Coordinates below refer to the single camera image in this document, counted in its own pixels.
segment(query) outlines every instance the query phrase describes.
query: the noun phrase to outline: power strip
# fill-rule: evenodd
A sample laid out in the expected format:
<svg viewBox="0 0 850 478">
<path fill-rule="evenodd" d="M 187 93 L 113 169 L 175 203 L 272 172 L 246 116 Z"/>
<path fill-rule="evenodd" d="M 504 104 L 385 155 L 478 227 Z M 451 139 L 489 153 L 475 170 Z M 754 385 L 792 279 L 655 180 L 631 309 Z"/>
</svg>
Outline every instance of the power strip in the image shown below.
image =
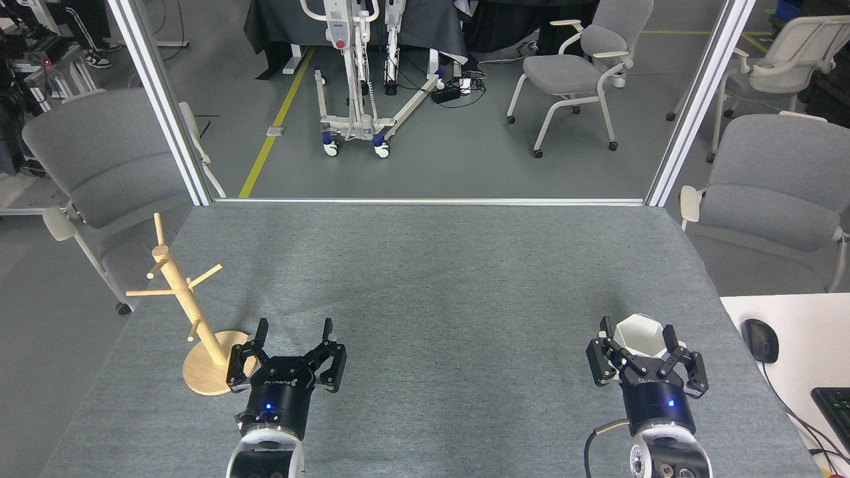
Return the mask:
<svg viewBox="0 0 850 478">
<path fill-rule="evenodd" d="M 436 89 L 431 92 L 431 100 L 437 104 L 457 100 L 460 97 L 461 89 L 457 85 L 446 85 L 443 89 Z"/>
</svg>

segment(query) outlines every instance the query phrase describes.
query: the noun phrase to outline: computer mouse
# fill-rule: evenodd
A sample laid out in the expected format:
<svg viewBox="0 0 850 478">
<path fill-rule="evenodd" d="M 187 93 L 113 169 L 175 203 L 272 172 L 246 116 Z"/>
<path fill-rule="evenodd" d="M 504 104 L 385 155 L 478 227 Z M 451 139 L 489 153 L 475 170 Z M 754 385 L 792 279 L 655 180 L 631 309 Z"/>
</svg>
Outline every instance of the computer mouse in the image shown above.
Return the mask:
<svg viewBox="0 0 850 478">
<path fill-rule="evenodd" d="M 779 358 L 779 338 L 768 324 L 747 319 L 741 322 L 741 335 L 752 358 L 764 363 L 774 363 Z"/>
</svg>

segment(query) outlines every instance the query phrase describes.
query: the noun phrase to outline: patient lift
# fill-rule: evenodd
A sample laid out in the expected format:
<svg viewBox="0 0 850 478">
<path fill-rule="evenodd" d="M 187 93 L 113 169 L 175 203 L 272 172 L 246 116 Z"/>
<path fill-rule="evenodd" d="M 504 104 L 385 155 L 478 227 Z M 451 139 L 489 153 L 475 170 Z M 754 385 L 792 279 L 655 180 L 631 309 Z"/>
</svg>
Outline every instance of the patient lift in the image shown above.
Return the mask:
<svg viewBox="0 0 850 478">
<path fill-rule="evenodd" d="M 375 89 L 369 77 L 369 59 L 366 47 L 370 39 L 369 24 L 379 14 L 377 0 L 371 0 L 373 12 L 360 6 L 364 0 L 323 0 L 325 14 L 317 14 L 309 9 L 306 0 L 301 0 L 301 8 L 313 20 L 327 22 L 326 38 L 333 48 L 340 51 L 345 61 L 345 74 L 348 78 L 348 116 L 338 117 L 327 114 L 325 102 L 325 80 L 321 69 L 316 66 L 314 75 L 319 95 L 319 114 L 322 144 L 328 156 L 336 156 L 338 144 L 335 137 L 343 141 L 361 139 L 371 141 L 375 152 L 382 158 L 389 156 L 387 140 L 395 134 L 401 123 L 422 103 L 434 88 L 443 88 L 439 71 L 428 75 L 425 84 L 396 113 L 394 117 L 381 118 L 375 106 Z M 401 31 L 401 16 L 405 11 L 406 0 L 386 0 L 385 19 L 388 31 L 388 61 L 384 87 L 387 94 L 394 94 L 397 87 L 396 74 L 399 65 L 398 34 Z M 366 99 L 371 114 L 366 113 Z"/>
</svg>

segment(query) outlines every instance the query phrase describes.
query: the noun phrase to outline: keyboard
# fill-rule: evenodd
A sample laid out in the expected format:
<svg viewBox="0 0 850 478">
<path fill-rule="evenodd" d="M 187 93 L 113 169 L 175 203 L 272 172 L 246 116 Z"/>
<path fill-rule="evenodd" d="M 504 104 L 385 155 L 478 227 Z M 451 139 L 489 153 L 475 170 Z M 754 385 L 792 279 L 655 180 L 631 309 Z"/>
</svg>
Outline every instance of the keyboard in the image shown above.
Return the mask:
<svg viewBox="0 0 850 478">
<path fill-rule="evenodd" d="M 818 404 L 844 449 L 850 451 L 850 388 L 812 389 L 812 400 Z"/>
</svg>

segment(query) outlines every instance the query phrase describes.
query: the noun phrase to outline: gray tablecloth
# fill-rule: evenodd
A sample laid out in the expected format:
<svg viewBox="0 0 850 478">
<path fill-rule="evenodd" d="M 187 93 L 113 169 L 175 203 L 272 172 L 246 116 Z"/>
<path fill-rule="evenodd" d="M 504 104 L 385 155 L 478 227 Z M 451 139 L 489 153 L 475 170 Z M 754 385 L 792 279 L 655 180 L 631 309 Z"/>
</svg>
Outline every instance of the gray tablecloth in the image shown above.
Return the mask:
<svg viewBox="0 0 850 478">
<path fill-rule="evenodd" d="M 313 395 L 307 476 L 583 476 L 587 435 L 625 416 L 585 348 L 633 312 L 703 353 L 711 389 L 690 405 L 715 476 L 819 476 L 664 209 L 217 204 L 173 252 L 187 276 L 224 265 L 196 289 L 207 318 L 268 317 L 272 355 L 333 317 L 349 359 L 339 393 Z M 143 301 L 42 476 L 224 474 L 247 394 L 185 386 L 188 329 L 174 298 Z M 630 440 L 599 436 L 594 476 L 628 476 Z"/>
<path fill-rule="evenodd" d="M 322 0 L 308 0 L 307 4 L 316 13 L 325 10 Z M 272 42 L 329 46 L 325 29 L 325 22 L 311 20 L 304 14 L 298 0 L 252 0 L 245 20 L 245 35 L 256 53 Z M 387 27 L 382 13 L 381 18 L 371 23 L 371 43 L 386 42 Z M 460 20 L 451 0 L 408 0 L 399 43 L 434 48 L 456 56 L 461 62 L 467 58 Z"/>
</svg>

